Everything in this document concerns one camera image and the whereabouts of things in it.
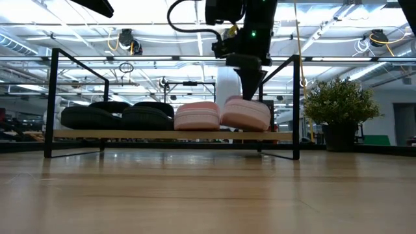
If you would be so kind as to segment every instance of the white cylinder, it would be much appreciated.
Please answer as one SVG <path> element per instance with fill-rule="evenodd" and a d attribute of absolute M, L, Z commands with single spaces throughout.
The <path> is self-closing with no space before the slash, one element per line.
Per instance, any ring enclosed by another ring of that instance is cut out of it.
<path fill-rule="evenodd" d="M 216 104 L 223 111 L 227 98 L 241 95 L 241 80 L 233 68 L 219 67 L 216 76 Z"/>

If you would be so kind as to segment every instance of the green mat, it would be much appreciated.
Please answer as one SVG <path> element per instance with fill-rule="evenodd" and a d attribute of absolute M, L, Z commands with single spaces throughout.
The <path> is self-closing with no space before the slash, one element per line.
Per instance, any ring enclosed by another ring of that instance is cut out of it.
<path fill-rule="evenodd" d="M 390 146 L 390 140 L 387 135 L 365 135 L 364 145 Z"/>

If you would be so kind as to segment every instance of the potted plant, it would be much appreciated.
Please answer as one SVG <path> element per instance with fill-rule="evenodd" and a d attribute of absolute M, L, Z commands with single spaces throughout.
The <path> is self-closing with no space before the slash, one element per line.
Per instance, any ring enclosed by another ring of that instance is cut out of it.
<path fill-rule="evenodd" d="M 372 90 L 340 78 L 319 81 L 306 94 L 304 114 L 322 124 L 328 151 L 351 151 L 358 124 L 380 116 Z"/>

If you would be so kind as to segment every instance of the wooden shelf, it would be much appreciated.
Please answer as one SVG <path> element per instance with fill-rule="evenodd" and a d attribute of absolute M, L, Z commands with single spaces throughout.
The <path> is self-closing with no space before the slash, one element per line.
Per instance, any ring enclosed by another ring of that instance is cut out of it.
<path fill-rule="evenodd" d="M 292 140 L 292 133 L 233 133 L 220 131 L 54 130 L 53 134 L 54 137 L 68 138 Z"/>

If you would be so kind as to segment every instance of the green leaves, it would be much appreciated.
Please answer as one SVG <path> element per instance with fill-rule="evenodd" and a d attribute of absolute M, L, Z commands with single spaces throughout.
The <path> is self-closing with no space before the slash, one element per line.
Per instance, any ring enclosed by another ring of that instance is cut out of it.
<path fill-rule="evenodd" d="M 371 97 L 372 90 L 363 90 L 351 81 L 319 81 L 306 94 L 304 114 L 318 124 L 364 122 L 380 115 Z"/>

